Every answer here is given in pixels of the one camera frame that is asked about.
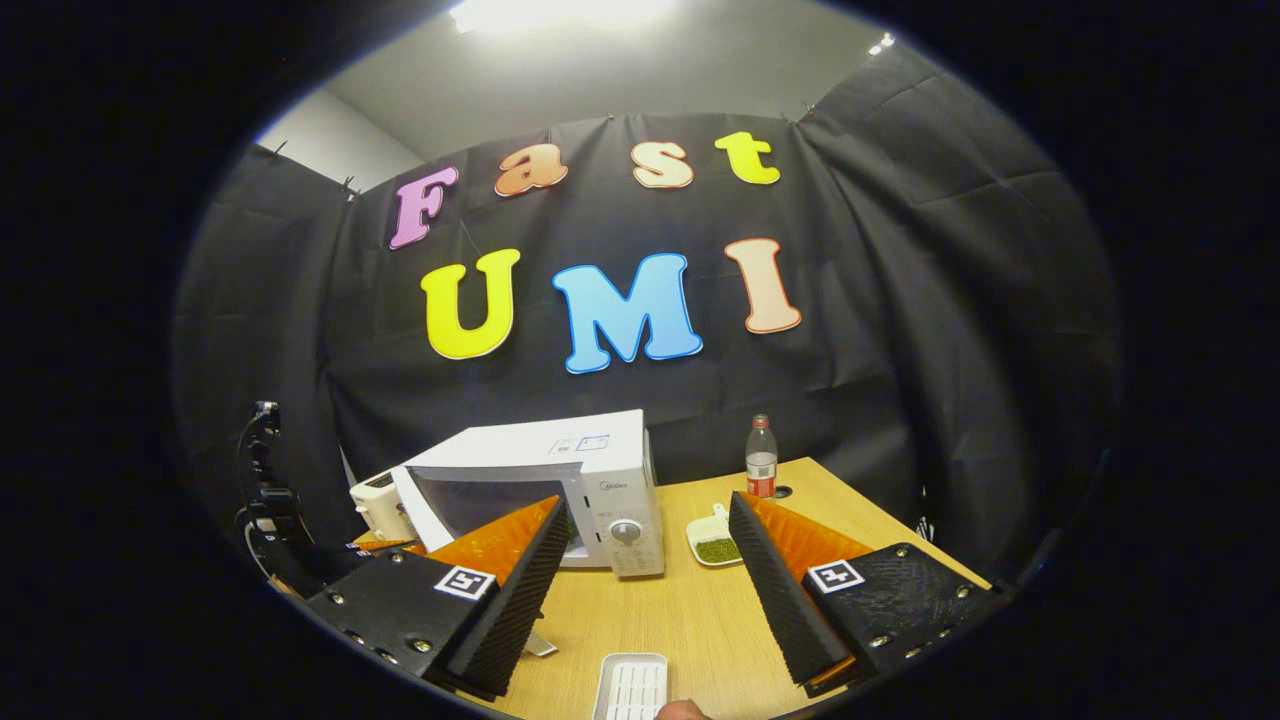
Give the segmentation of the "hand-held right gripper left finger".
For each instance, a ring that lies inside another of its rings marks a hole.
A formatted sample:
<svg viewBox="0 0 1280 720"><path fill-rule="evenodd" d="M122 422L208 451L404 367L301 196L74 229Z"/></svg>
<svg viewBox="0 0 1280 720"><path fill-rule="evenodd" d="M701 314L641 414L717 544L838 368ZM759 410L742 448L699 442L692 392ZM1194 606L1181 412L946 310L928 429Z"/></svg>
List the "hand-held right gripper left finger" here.
<svg viewBox="0 0 1280 720"><path fill-rule="evenodd" d="M552 495L431 551L384 550L306 598L334 632L393 670L503 696L570 539Z"/></svg>

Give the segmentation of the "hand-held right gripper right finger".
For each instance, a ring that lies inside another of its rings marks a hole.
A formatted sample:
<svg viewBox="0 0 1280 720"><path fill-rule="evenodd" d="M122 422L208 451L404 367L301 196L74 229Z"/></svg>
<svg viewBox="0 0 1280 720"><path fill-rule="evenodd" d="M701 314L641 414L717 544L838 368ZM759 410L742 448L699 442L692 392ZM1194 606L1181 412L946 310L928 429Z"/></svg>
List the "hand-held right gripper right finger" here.
<svg viewBox="0 0 1280 720"><path fill-rule="evenodd" d="M873 550L745 492L730 501L728 529L787 673L810 697L904 673L1001 606L997 587L918 544Z"/></svg>

